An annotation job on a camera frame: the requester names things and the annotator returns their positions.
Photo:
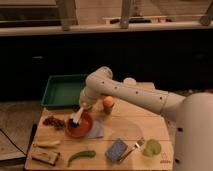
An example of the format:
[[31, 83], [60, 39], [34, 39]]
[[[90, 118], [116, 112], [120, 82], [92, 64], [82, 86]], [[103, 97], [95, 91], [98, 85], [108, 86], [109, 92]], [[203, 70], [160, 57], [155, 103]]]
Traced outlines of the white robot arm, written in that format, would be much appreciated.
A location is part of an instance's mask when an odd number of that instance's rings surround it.
[[92, 106], [102, 95], [110, 95], [159, 114], [176, 123], [173, 171], [213, 171], [213, 94], [184, 97], [172, 92], [145, 89], [113, 79], [103, 66], [89, 74], [79, 104]]

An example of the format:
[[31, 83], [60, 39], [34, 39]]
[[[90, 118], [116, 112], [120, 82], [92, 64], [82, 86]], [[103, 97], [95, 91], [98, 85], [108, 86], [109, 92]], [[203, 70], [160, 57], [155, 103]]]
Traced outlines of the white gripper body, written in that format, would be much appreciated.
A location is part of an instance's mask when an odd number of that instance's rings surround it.
[[79, 105], [85, 110], [88, 110], [97, 102], [99, 98], [99, 93], [88, 87], [84, 87], [80, 92]]

